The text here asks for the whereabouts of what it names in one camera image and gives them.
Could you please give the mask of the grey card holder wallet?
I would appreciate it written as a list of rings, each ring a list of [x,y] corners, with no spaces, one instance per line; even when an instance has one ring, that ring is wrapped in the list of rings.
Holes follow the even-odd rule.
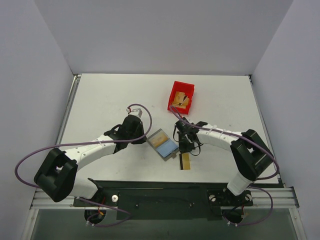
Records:
[[[158,129],[156,132],[154,132],[152,135],[150,135],[147,138],[148,144],[155,150],[155,152],[164,160],[167,161],[169,159],[174,159],[177,156],[177,153],[179,151],[179,146],[176,144],[175,141],[173,141],[167,134],[168,140],[164,142],[159,147],[154,147],[151,140],[154,136],[156,136],[159,133],[165,133],[163,129]]]

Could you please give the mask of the gold card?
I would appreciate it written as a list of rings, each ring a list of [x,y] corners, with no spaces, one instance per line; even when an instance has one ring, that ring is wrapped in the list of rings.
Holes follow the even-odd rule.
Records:
[[[191,169],[189,153],[180,153],[179,154],[179,166],[180,166],[180,170],[185,171],[185,170]]]
[[[168,137],[165,133],[159,133],[157,135],[155,135],[152,140],[151,143],[152,145],[157,148],[159,146],[161,146],[163,143],[165,143],[168,140]]]

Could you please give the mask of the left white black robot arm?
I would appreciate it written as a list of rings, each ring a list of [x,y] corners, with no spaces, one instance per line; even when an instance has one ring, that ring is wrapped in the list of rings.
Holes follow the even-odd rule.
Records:
[[[122,124],[99,136],[96,139],[97,144],[67,150],[55,147],[50,150],[37,171],[34,182],[56,203],[73,196],[85,198],[90,205],[97,206],[103,200],[102,187],[91,178],[77,176],[77,172],[90,163],[116,154],[128,146],[127,142],[114,143],[113,140],[132,140],[143,134],[141,117],[129,114]]]

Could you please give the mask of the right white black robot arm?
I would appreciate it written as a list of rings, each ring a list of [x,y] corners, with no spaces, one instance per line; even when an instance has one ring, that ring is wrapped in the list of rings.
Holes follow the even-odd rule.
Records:
[[[237,173],[223,192],[224,201],[230,205],[236,204],[242,193],[274,163],[269,148],[252,129],[234,132],[204,121],[193,124],[184,117],[175,123],[174,132],[178,134],[181,153],[189,153],[195,150],[196,146],[202,145],[211,145],[232,153]]]

